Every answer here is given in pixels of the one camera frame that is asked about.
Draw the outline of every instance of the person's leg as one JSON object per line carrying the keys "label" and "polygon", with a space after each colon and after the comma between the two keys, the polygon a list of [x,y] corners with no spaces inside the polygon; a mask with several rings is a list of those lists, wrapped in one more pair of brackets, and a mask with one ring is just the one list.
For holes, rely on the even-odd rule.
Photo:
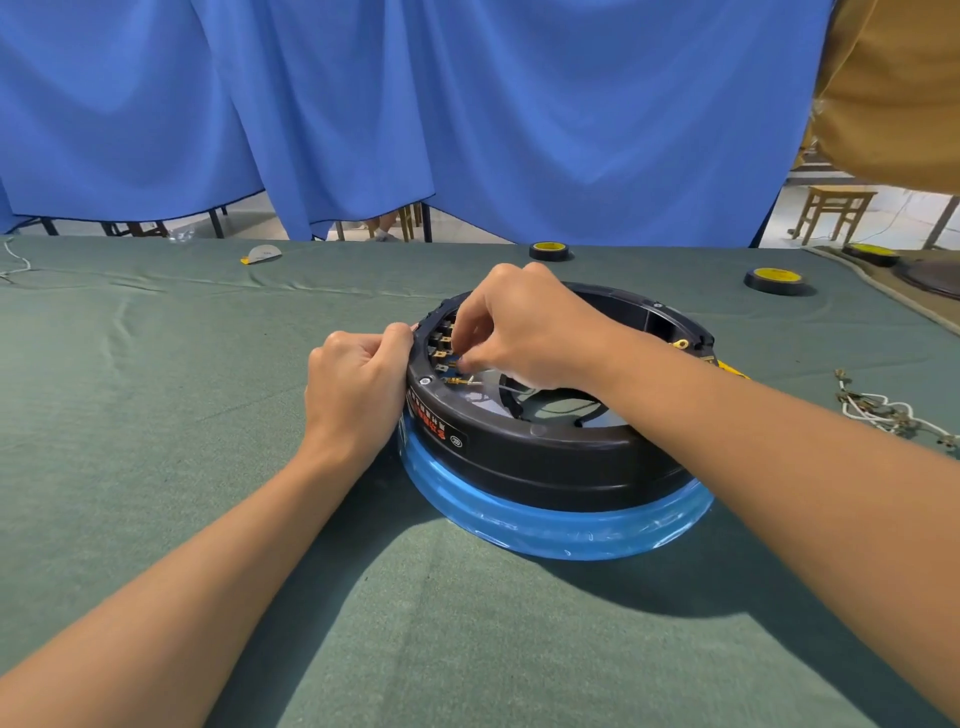
{"label": "person's leg", "polygon": [[373,236],[377,240],[396,240],[393,235],[390,235],[390,228],[394,226],[396,222],[397,211],[388,212],[386,215],[380,215],[379,217],[373,217],[367,221],[367,227],[373,231]]}
{"label": "person's leg", "polygon": [[380,237],[381,235],[390,235],[390,228],[396,224],[396,215],[397,211],[389,212],[386,215],[380,215],[380,221],[377,225],[376,236]]}

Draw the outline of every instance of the black circular housing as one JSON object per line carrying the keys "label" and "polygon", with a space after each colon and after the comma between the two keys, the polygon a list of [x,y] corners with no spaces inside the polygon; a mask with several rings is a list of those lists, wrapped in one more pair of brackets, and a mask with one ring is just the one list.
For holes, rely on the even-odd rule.
{"label": "black circular housing", "polygon": [[[716,364],[709,332],[662,303],[603,286],[565,285],[615,321]],[[503,405],[512,417],[465,399],[457,389],[457,382],[466,384],[465,375],[456,371],[450,345],[457,310],[468,295],[444,301],[420,322],[407,368],[412,426],[437,460],[491,495],[559,511],[631,508],[668,496],[690,481],[692,476],[673,458],[631,427],[582,426],[606,410],[589,395],[575,393],[596,403],[587,415],[546,424],[525,419],[522,406],[510,405],[511,400],[519,405],[521,398],[512,386],[516,382],[505,376],[500,379],[507,395]],[[643,376],[637,371],[637,377]]]}

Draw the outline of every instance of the black tape roll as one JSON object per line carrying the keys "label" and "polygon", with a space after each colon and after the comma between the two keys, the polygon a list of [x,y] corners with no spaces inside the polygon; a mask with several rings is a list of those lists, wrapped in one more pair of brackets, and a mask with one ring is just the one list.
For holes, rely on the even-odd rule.
{"label": "black tape roll", "polygon": [[570,249],[563,243],[534,243],[530,246],[530,257],[534,260],[545,260],[556,263],[561,260],[569,260]]}
{"label": "black tape roll", "polygon": [[900,262],[900,256],[894,251],[867,243],[847,243],[843,247],[843,253],[850,257],[866,260],[880,268],[893,268]]}
{"label": "black tape roll", "polygon": [[800,296],[806,290],[803,276],[782,268],[755,268],[747,272],[743,282],[756,291],[777,296]]}

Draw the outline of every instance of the chair leg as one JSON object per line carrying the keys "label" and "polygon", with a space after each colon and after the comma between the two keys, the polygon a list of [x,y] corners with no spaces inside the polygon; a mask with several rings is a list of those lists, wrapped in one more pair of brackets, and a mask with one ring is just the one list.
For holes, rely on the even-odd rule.
{"label": "chair leg", "polygon": [[797,227],[793,229],[792,234],[790,235],[794,239],[800,234],[801,228],[804,226],[804,220],[806,219],[806,214],[810,211],[810,208],[813,205],[813,198],[816,197],[816,192],[810,190],[806,193],[806,202],[804,203],[804,209],[800,212],[800,220],[797,221]]}
{"label": "chair leg", "polygon": [[850,212],[850,205],[852,205],[851,200],[847,200],[843,204],[843,209],[840,210],[840,214],[837,215],[837,224],[833,226],[833,232],[830,234],[830,240],[836,240],[840,236],[840,230],[843,228],[843,224],[847,222],[847,215]]}
{"label": "chair leg", "polygon": [[847,245],[853,237],[853,232],[856,230],[856,226],[860,224],[860,219],[863,217],[863,213],[867,211],[867,203],[861,202],[860,207],[856,209],[855,215],[850,222],[850,227],[847,230],[847,237],[844,238],[843,244]]}
{"label": "chair leg", "polygon": [[400,228],[403,230],[403,242],[409,243],[410,236],[407,234],[407,207],[401,207],[397,212],[400,214]]}
{"label": "chair leg", "polygon": [[814,229],[816,229],[817,227],[817,221],[820,219],[820,213],[824,211],[822,205],[823,205],[823,200],[821,200],[820,203],[818,203],[818,205],[813,208],[813,217],[810,218],[810,222],[808,223],[810,227],[806,229],[806,235],[804,235],[804,242],[802,242],[801,245],[806,245],[808,242],[810,242],[810,235],[813,234]]}

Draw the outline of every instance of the right hand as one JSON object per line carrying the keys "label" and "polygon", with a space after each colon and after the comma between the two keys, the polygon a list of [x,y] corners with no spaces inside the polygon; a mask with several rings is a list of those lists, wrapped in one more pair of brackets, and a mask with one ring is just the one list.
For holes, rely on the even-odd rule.
{"label": "right hand", "polygon": [[542,263],[501,263],[461,304],[453,350],[467,374],[496,369],[539,389],[589,391],[618,328]]}

